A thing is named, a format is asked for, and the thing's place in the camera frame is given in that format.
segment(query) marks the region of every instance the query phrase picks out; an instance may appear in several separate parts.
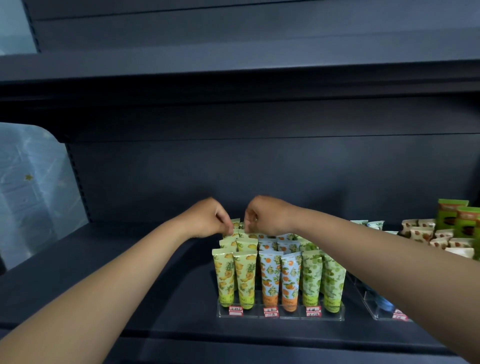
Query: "acrylic display stand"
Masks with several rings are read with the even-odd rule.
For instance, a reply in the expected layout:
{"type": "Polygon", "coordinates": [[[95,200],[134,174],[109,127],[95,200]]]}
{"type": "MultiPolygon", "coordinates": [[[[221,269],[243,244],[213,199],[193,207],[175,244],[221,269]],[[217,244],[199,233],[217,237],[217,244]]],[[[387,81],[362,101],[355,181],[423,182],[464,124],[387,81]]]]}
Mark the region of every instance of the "acrylic display stand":
{"type": "Polygon", "coordinates": [[[328,312],[323,306],[323,297],[320,294],[319,307],[305,307],[301,304],[302,295],[299,292],[299,305],[294,312],[285,310],[282,306],[281,297],[279,298],[278,306],[272,309],[262,303],[262,292],[255,291],[255,304],[249,310],[242,309],[240,306],[238,292],[235,292],[235,300],[230,307],[223,307],[217,301],[217,316],[228,318],[279,318],[290,320],[323,320],[323,321],[343,321],[345,320],[345,306],[343,303],[340,306],[338,313],[328,312]]]}
{"type": "Polygon", "coordinates": [[[385,307],[382,308],[379,304],[377,304],[374,292],[369,291],[363,282],[357,277],[349,273],[347,274],[347,277],[347,279],[349,279],[357,289],[363,303],[365,304],[365,307],[367,307],[367,310],[370,312],[374,320],[412,322],[407,315],[398,310],[396,307],[391,306],[388,307],[388,309],[385,309],[385,307]]]}

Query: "price tag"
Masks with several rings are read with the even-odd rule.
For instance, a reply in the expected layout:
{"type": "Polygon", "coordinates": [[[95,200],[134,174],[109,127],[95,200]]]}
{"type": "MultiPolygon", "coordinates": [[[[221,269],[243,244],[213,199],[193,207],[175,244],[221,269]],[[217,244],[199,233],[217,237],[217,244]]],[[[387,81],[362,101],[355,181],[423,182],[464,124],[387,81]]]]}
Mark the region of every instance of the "price tag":
{"type": "Polygon", "coordinates": [[[395,312],[393,312],[392,319],[400,320],[400,321],[408,321],[408,316],[404,314],[402,311],[396,309],[395,312]]]}
{"type": "Polygon", "coordinates": [[[266,307],[264,308],[265,317],[279,317],[278,309],[276,307],[266,307]]]}
{"type": "Polygon", "coordinates": [[[306,307],[307,317],[322,317],[322,308],[320,306],[306,307]]]}
{"type": "Polygon", "coordinates": [[[228,308],[228,314],[231,316],[243,316],[243,307],[241,306],[230,306],[228,308]]]}

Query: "forearm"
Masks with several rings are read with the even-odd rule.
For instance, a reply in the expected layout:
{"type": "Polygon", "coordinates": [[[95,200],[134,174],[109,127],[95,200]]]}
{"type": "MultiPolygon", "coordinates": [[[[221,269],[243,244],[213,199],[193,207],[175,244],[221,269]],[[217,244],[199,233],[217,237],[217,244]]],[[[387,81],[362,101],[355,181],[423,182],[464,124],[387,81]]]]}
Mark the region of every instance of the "forearm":
{"type": "Polygon", "coordinates": [[[292,232],[317,244],[449,348],[475,359],[478,262],[318,211],[297,208],[292,220],[292,232]]]}
{"type": "Polygon", "coordinates": [[[162,224],[0,341],[0,363],[103,362],[167,261],[188,238],[177,219],[162,224]]]}

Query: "hand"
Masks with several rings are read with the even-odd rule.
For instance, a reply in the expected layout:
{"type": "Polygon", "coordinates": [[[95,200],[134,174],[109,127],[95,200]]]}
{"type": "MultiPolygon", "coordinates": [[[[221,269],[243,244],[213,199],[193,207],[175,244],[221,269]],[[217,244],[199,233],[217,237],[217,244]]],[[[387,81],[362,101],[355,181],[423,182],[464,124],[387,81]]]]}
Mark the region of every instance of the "hand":
{"type": "Polygon", "coordinates": [[[205,238],[221,233],[233,234],[233,224],[225,209],[214,198],[197,202],[177,217],[191,238],[205,238]]]}
{"type": "Polygon", "coordinates": [[[294,232],[293,217],[297,206],[278,198],[256,196],[245,211],[245,231],[282,235],[294,232]]]}

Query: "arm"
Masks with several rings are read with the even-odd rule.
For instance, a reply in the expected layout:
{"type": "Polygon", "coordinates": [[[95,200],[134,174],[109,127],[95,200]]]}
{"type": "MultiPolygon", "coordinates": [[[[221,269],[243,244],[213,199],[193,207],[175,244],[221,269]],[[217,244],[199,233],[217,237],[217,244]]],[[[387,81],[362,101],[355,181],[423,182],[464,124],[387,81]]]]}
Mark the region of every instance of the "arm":
{"type": "Polygon", "coordinates": [[[478,361],[479,262],[266,196],[250,202],[245,229],[310,240],[441,343],[478,361]]]}
{"type": "Polygon", "coordinates": [[[0,363],[102,363],[175,250],[219,232],[233,232],[222,206],[212,198],[193,205],[4,337],[0,363]]]}

